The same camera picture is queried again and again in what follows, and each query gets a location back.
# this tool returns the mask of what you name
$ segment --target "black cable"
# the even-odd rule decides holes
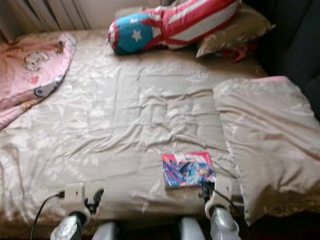
[[[227,198],[225,195],[223,195],[222,193],[220,193],[220,192],[218,192],[218,191],[216,191],[214,189],[212,189],[212,191],[214,191],[216,194],[218,194],[220,197],[222,197],[224,200],[226,200],[233,207],[233,209],[236,211],[236,213],[240,216],[240,219],[241,219],[242,223],[245,226],[245,231],[246,231],[246,234],[247,234],[248,238],[251,239],[250,228],[249,228],[246,220],[241,217],[242,214],[239,211],[239,209],[237,208],[237,206],[229,198]]]
[[[33,236],[34,236],[34,231],[35,231],[35,227],[36,227],[36,225],[37,225],[38,218],[39,218],[39,216],[40,216],[40,214],[41,214],[41,211],[42,211],[42,209],[44,208],[45,204],[46,204],[50,199],[54,199],[54,198],[63,199],[64,197],[65,197],[65,191],[62,190],[62,191],[58,192],[58,193],[55,194],[55,195],[52,195],[52,196],[47,197],[47,198],[43,201],[43,203],[42,203],[42,205],[41,205],[41,207],[40,207],[40,209],[39,209],[38,213],[36,214],[35,219],[34,219],[34,221],[33,221],[33,225],[32,225],[32,228],[31,228],[29,240],[32,240],[32,238],[33,238]]]

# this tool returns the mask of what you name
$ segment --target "mattress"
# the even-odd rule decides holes
[[[107,32],[71,32],[78,43],[64,82],[0,132],[2,238],[27,237],[45,197],[70,183],[84,183],[89,199],[105,189],[93,223],[203,215],[199,188],[165,187],[164,153],[209,152],[241,203],[212,90],[265,76],[260,65],[199,60],[192,47],[116,56]],[[60,200],[48,202],[35,235],[47,237],[65,214]]]

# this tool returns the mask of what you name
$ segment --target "pink cartoon blanket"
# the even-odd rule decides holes
[[[75,49],[68,33],[51,41],[27,37],[0,45],[0,130],[55,90]]]

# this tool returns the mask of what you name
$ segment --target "white star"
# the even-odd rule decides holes
[[[130,23],[134,24],[138,22],[138,18],[131,18]]]
[[[138,42],[139,39],[142,39],[141,31],[133,30],[133,34],[131,37],[135,39],[136,42]]]

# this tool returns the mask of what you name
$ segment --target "anime cover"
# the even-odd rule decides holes
[[[208,152],[163,154],[162,161],[167,186],[200,186],[200,182],[214,182],[216,179]]]

